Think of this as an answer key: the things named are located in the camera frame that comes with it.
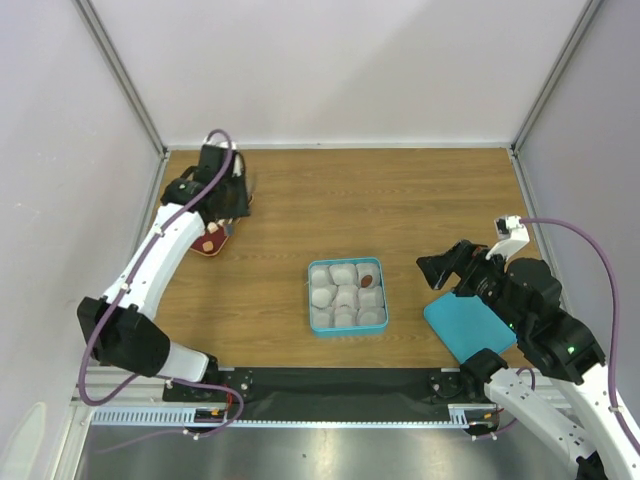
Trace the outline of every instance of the food item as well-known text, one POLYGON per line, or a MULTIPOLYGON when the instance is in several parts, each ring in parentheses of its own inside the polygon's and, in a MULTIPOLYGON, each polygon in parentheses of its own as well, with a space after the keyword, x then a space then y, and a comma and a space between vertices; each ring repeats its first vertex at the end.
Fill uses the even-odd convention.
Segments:
POLYGON ((360 280, 360 286, 362 288, 367 288, 372 283, 373 283, 373 277, 371 275, 365 275, 364 277, 362 277, 362 280, 360 280))

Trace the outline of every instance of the blue tin box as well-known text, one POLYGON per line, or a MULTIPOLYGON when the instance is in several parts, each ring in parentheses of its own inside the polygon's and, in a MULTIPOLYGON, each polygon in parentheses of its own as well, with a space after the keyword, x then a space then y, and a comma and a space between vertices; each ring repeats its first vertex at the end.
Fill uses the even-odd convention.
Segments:
POLYGON ((360 257, 360 258, 342 258, 337 260, 316 260, 315 262, 311 262, 309 264, 309 268, 307 269, 307 279, 309 284, 309 325, 311 326, 311 330, 313 333, 320 338, 331 338, 331 337, 346 337, 346 336, 354 336, 354 335, 375 335, 380 334, 385 331, 387 325, 389 324, 389 306, 387 304, 387 291, 384 287, 384 274, 382 272, 382 265, 380 264, 380 260, 375 257, 360 257), (343 263, 351 263, 357 265, 359 263, 374 263, 380 269, 380 286, 382 287, 382 295, 384 298, 384 313, 385 320, 383 323, 379 325, 363 325, 363 326, 354 326, 354 327, 331 327, 331 328, 316 328, 313 326, 313 321, 311 318, 311 268, 316 265, 336 265, 343 263))

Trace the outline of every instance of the purple cable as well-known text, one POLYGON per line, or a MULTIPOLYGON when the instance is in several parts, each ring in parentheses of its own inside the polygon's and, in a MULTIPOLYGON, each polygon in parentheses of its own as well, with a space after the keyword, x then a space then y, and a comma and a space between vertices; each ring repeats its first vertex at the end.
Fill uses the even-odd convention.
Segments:
MULTIPOLYGON (((564 228, 568 228, 574 233, 577 233, 582 238, 584 238, 589 244, 594 248, 594 250, 598 253, 600 260, 602 260, 602 264, 604 265, 605 270, 607 271, 607 277, 609 277, 609 284, 611 286, 611 296, 613 298, 613 320, 611 322, 611 350, 609 351, 609 378, 608 378, 608 387, 609 387, 609 401, 611 402, 611 406, 613 408, 618 408, 618 391, 616 387, 616 366, 618 362, 618 329, 620 323, 620 294, 618 290, 618 283, 616 281, 616 276, 613 273, 613 265, 609 261, 606 253, 602 247, 595 241, 595 239, 589 235, 587 232, 582 230, 575 225, 565 222, 564 220, 556 220, 554 218, 521 218, 520 222, 523 224, 532 224, 532 223, 541 223, 548 225, 559 225, 564 228)), ((640 455, 640 442, 633 435, 633 432, 629 428, 627 421, 625 420, 622 413, 614 410, 613 412, 620 424, 620 428, 629 439, 629 442, 633 445, 638 455, 640 455)))
MULTIPOLYGON (((217 390, 217 391, 220 391, 220 392, 230 393, 231 395, 233 395, 234 397, 236 397, 238 399, 238 411, 235 413, 235 415, 233 417, 231 417, 226 422, 222 423, 220 426, 216 427, 213 430, 197 434, 198 437, 196 437, 196 438, 207 438, 207 437, 212 437, 214 435, 217 435, 218 433, 220 433, 223 430, 225 430, 233 422, 235 422, 238 418, 240 418, 240 415, 242 415, 242 411, 244 410, 244 400, 242 399, 242 395, 240 395, 237 391, 233 390, 232 388, 223 387, 223 386, 220 386, 220 385, 206 385, 206 384, 202 384, 202 383, 194 383, 194 382, 189 382, 187 380, 180 380, 180 379, 177 379, 177 378, 175 378, 175 379, 170 379, 169 377, 159 377, 159 378, 163 378, 165 380, 172 380, 174 383, 180 383, 182 385, 186 385, 187 387, 206 388, 206 389, 209 389, 209 390, 217 390)), ((136 443, 142 442, 144 440, 149 440, 151 438, 160 437, 160 436, 168 435, 168 434, 177 434, 177 433, 184 435, 184 430, 179 430, 179 429, 176 429, 176 428, 168 428, 166 430, 159 430, 157 432, 152 432, 152 433, 149 433, 147 435, 143 435, 141 437, 134 438, 133 440, 128 440, 126 442, 119 443, 119 444, 114 445, 112 447, 104 448, 102 450, 96 450, 95 453, 98 454, 98 455, 102 455, 102 454, 105 454, 105 453, 113 452, 115 450, 119 450, 121 448, 129 447, 131 445, 134 445, 136 443)))
MULTIPOLYGON (((213 187, 215 187, 218 184, 218 182, 222 179, 222 176, 225 174, 225 172, 228 170, 229 166, 231 165, 231 160, 233 159, 233 150, 231 148, 232 141, 231 141, 231 137, 227 132, 219 128, 212 130, 211 133, 209 133, 209 135, 205 139, 205 143, 207 143, 211 139, 211 137, 213 137, 216 134, 221 134, 223 137, 225 137, 227 141, 228 148, 227 148, 226 155, 224 157, 222 168, 198 195, 192 198, 191 201, 189 201, 185 206, 183 206, 180 210, 174 213, 171 217, 169 217, 169 219, 166 222, 162 224, 162 226, 160 227, 162 232, 164 232, 167 228, 169 228, 169 226, 173 222, 175 222, 178 219, 178 217, 180 217, 180 215, 182 215, 184 212, 189 211, 191 207, 193 207, 197 202, 202 200, 204 196, 207 195, 213 189, 213 187)), ((154 236, 151 237, 151 239, 149 240, 149 243, 145 245, 144 249, 142 250, 142 253, 140 253, 140 256, 138 257, 136 262, 133 264, 133 267, 131 268, 131 271, 129 272, 129 275, 127 276, 127 278, 124 280, 124 283, 126 283, 127 285, 130 285, 131 282, 133 282, 133 279, 135 278, 136 274, 140 270, 140 267, 142 267, 142 264, 144 263, 145 259, 149 255, 149 252, 151 252, 154 245, 158 242, 158 240, 161 237, 162 237, 162 234, 158 234, 158 233, 156 233, 154 236)), ((120 304, 120 301, 122 301, 122 298, 125 296, 125 294, 126 294, 125 290, 122 290, 122 289, 118 292, 116 297, 113 299, 113 302, 111 302, 111 305, 109 305, 107 310, 104 312, 104 314, 98 321, 96 328, 93 329, 93 332, 91 333, 91 336, 87 341, 87 348, 85 348, 84 353, 82 354, 82 362, 80 363, 80 373, 78 375, 78 392, 80 393, 80 398, 82 399, 82 401, 92 407, 104 405, 138 377, 138 375, 132 374, 124 382, 118 385, 109 395, 99 400, 92 399, 91 397, 89 397, 87 393, 86 376, 87 376, 87 368, 89 367, 89 359, 91 358, 91 352, 93 351, 93 347, 98 341, 98 337, 100 336, 102 329, 111 318, 111 315, 113 315, 113 312, 116 310, 117 306, 120 304)), ((203 388, 209 388, 209 386, 205 386, 204 384, 198 384, 198 385, 201 385, 203 388)))
MULTIPOLYGON (((520 375, 525 370, 528 370, 529 374, 531 375, 531 387, 530 388, 531 388, 531 390, 535 391, 535 389, 536 389, 536 374, 534 373, 533 368, 531 368, 531 367, 521 367, 516 372, 516 375, 520 375)), ((516 423, 518 423, 518 419, 514 418, 509 423, 507 423, 504 427, 502 427, 502 428, 496 430, 495 432, 493 432, 493 435, 491 435, 490 433, 487 433, 486 435, 478 435, 475 438, 475 441, 478 441, 478 440, 489 440, 489 439, 493 439, 493 438, 495 438, 498 435, 501 435, 503 433, 507 433, 509 430, 511 430, 513 427, 516 426, 516 423)))

